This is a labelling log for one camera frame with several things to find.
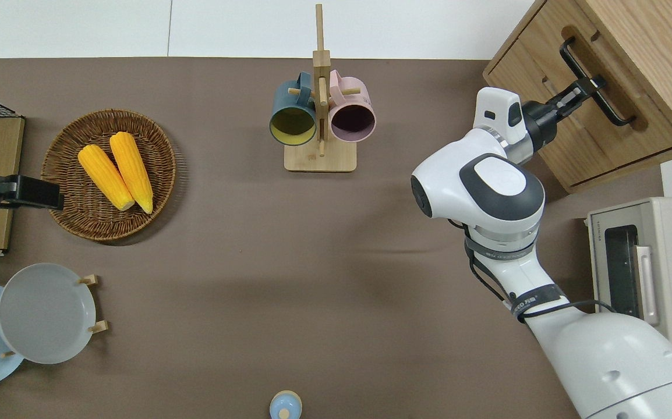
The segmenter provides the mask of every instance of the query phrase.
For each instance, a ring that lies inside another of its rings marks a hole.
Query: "toaster oven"
[[[672,198],[600,209],[585,222],[595,299],[672,342]]]

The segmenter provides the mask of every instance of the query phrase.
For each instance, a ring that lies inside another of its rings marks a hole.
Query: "wicker basket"
[[[131,133],[137,141],[153,189],[151,214],[139,205],[118,211],[77,161],[77,153],[88,144],[99,145],[113,161],[109,139],[118,131]],[[64,194],[64,210],[51,211],[62,228],[84,239],[110,242],[137,233],[160,214],[176,181],[176,157],[168,136],[151,119],[106,109],[73,121],[56,136],[46,152],[41,178],[58,183]]]

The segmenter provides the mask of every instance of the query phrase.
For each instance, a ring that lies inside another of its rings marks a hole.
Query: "brown tabletop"
[[[469,130],[485,61],[335,59],[378,124],[351,174],[290,173],[267,124],[275,87],[308,59],[0,59],[0,101],[27,117],[20,172],[38,177],[72,120],[152,118],[176,147],[168,207],[123,245],[19,209],[0,285],[54,262],[98,274],[111,329],[62,364],[24,361],[0,417],[265,418],[283,389],[304,418],[576,417],[522,324],[468,270],[461,232],[416,207],[409,177]],[[572,299],[592,296],[589,210],[662,194],[658,168],[549,194],[539,256]]]

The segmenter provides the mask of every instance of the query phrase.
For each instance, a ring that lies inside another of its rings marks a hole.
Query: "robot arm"
[[[427,216],[464,225],[472,265],[533,332],[581,417],[672,419],[672,344],[637,318],[581,312],[536,256],[546,197],[518,164],[601,86],[578,80],[546,104],[524,105],[514,93],[483,88],[474,128],[416,167],[411,188]]]

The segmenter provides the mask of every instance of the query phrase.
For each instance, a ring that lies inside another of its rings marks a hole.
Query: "pink mug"
[[[362,141],[375,130],[375,112],[370,95],[362,80],[357,77],[341,77],[337,70],[331,70],[330,111],[328,125],[339,140]],[[359,93],[344,95],[344,90],[359,88]]]

